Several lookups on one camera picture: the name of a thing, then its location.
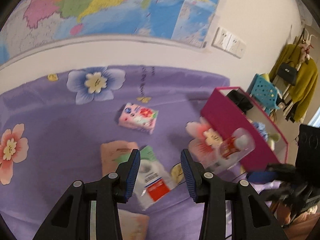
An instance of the white bottle cap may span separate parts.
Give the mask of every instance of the white bottle cap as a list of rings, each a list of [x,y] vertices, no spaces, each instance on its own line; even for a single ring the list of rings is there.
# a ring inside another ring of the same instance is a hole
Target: white bottle cap
[[[247,135],[241,135],[239,138],[235,139],[234,145],[240,151],[247,149],[249,144],[249,137]]]

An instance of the map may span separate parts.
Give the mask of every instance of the map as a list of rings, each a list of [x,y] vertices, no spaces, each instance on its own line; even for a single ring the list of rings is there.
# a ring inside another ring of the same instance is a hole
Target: map
[[[97,34],[201,48],[219,0],[22,0],[0,32],[0,65],[49,42]]]

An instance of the electrical outlet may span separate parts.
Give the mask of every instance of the electrical outlet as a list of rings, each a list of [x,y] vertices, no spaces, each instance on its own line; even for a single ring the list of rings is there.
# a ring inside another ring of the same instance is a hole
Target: electrical outlet
[[[243,41],[239,40],[239,46],[237,48],[235,55],[238,58],[242,58],[246,48],[247,48],[247,45]]]
[[[219,27],[216,33],[216,37],[212,43],[212,46],[226,50],[231,35],[231,32],[228,32],[226,29]]]
[[[236,51],[239,47],[239,44],[240,44],[240,40],[237,36],[235,35],[231,35],[231,38],[230,38],[230,41],[229,41],[229,44],[226,48],[226,51],[235,55],[236,54]]]

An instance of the flower center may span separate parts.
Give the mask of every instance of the flower center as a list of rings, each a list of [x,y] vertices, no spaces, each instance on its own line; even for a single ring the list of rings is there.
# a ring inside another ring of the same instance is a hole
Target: flower center
[[[4,160],[8,161],[11,159],[11,156],[16,152],[16,146],[17,146],[17,142],[15,142],[13,138],[7,141],[7,146],[3,150]]]
[[[216,145],[221,141],[219,136],[217,136],[217,133],[212,128],[205,131],[203,135],[206,137],[205,143],[209,146]]]
[[[95,72],[94,74],[88,73],[84,85],[88,88],[88,93],[100,93],[101,89],[107,87],[107,79],[101,76],[101,72]]]

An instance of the metal screw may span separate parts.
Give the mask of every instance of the metal screw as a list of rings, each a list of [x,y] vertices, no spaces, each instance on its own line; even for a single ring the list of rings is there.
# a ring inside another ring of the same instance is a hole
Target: metal screw
[[[212,179],[213,178],[213,174],[211,172],[206,172],[203,176],[205,178],[207,178],[207,179]]]
[[[110,179],[115,179],[116,177],[118,177],[118,174],[115,173],[115,172],[112,172],[112,173],[110,173],[110,174],[108,175],[108,177],[109,177]]]
[[[75,181],[75,182],[73,183],[73,186],[74,186],[74,187],[80,187],[81,185],[82,185],[82,182],[79,181],[79,180],[77,180],[77,181]]]
[[[247,182],[245,179],[242,179],[242,180],[240,181],[240,184],[241,184],[242,186],[246,187],[246,186],[249,185],[249,182]]]

